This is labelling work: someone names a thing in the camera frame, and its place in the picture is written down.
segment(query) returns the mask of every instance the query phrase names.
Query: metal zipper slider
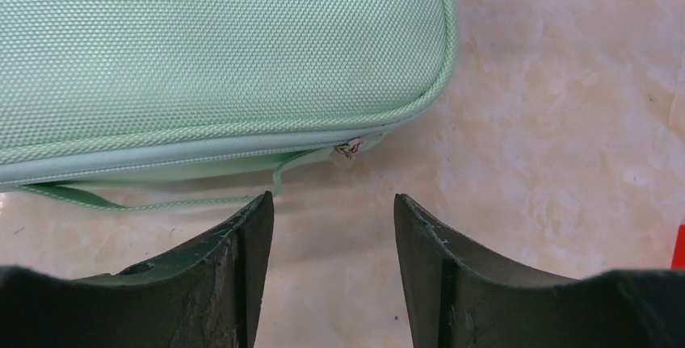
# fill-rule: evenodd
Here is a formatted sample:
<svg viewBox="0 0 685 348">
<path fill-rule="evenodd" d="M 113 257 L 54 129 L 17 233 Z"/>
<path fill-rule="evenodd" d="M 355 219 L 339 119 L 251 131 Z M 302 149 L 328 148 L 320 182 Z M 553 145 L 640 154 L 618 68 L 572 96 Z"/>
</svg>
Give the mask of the metal zipper slider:
<svg viewBox="0 0 685 348">
<path fill-rule="evenodd" d="M 343 169 L 349 169 L 355 163 L 356 154 L 361 146 L 366 143 L 363 138 L 355 138 L 346 144 L 336 146 L 330 153 L 333 163 Z"/>
</svg>

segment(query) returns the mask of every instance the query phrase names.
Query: marble surface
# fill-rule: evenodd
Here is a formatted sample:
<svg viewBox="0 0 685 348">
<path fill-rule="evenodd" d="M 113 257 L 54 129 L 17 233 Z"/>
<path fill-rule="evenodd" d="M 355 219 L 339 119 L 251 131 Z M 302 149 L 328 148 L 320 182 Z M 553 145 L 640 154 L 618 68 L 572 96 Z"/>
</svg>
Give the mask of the marble surface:
<svg viewBox="0 0 685 348">
<path fill-rule="evenodd" d="M 257 347 L 411 346 L 396 193 L 554 273 L 669 266 L 685 216 L 685 0 L 458 6 L 460 59 L 429 112 L 350 170 L 284 175 Z M 268 182 L 250 174 L 107 195 L 136 204 Z M 236 210 L 124 216 L 8 193 L 0 262 L 66 278 L 116 273 Z"/>
</svg>

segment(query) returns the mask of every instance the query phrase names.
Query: green strap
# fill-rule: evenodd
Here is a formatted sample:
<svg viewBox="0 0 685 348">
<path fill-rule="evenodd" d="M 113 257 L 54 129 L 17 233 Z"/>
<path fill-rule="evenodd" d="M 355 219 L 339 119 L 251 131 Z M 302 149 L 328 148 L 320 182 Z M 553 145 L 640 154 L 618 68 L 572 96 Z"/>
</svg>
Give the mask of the green strap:
<svg viewBox="0 0 685 348">
<path fill-rule="evenodd" d="M 274 169 L 273 183 L 274 190 L 272 194 L 276 197 L 280 193 L 282 186 L 281 174 L 285 170 L 289 170 L 305 163 L 308 163 L 308 159 L 312 156 L 328 156 L 332 151 L 331 148 L 326 149 L 315 149 L 300 153 L 296 156 L 289 158 L 288 160 L 282 162 Z M 64 201 L 66 203 L 71 203 L 78 205 L 79 207 L 98 209 L 100 211 L 107 212 L 150 212 L 150 211 L 161 211 L 172 208 L 191 208 L 191 207 L 206 207 L 210 205 L 222 205 L 222 204 L 232 204 L 232 203 L 249 203 L 255 196 L 236 196 L 228 197 L 223 199 L 197 199 L 197 200 L 184 200 L 184 201 L 174 201 L 169 203 L 156 203 L 150 205 L 141 205 L 138 207 L 128 207 L 125 205 L 120 205 L 113 203 L 103 197 L 100 197 L 94 193 L 83 191 L 76 188 L 55 186 L 50 184 L 32 184 L 26 186 L 18 186 L 15 188 L 17 191 L 31 192 L 38 195 L 43 195 L 52 199 L 57 199 Z"/>
</svg>

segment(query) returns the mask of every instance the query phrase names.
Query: textured fabric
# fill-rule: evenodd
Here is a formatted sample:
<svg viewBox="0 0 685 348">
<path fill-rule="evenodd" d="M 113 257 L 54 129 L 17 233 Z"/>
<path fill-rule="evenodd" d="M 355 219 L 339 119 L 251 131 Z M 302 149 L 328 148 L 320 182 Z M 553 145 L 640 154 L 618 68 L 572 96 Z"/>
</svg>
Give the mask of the textured fabric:
<svg viewBox="0 0 685 348">
<path fill-rule="evenodd" d="M 451 0 L 0 0 L 0 164 L 392 123 L 454 33 Z"/>
</svg>

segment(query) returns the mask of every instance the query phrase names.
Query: green bag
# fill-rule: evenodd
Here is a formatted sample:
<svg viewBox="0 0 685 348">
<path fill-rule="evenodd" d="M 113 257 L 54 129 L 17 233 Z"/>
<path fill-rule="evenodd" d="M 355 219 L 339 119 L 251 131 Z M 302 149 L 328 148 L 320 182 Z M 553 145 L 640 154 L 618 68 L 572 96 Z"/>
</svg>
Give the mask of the green bag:
<svg viewBox="0 0 685 348">
<path fill-rule="evenodd" d="M 275 169 L 373 146 L 440 95 L 452 0 L 0 0 L 0 190 Z"/>
</svg>

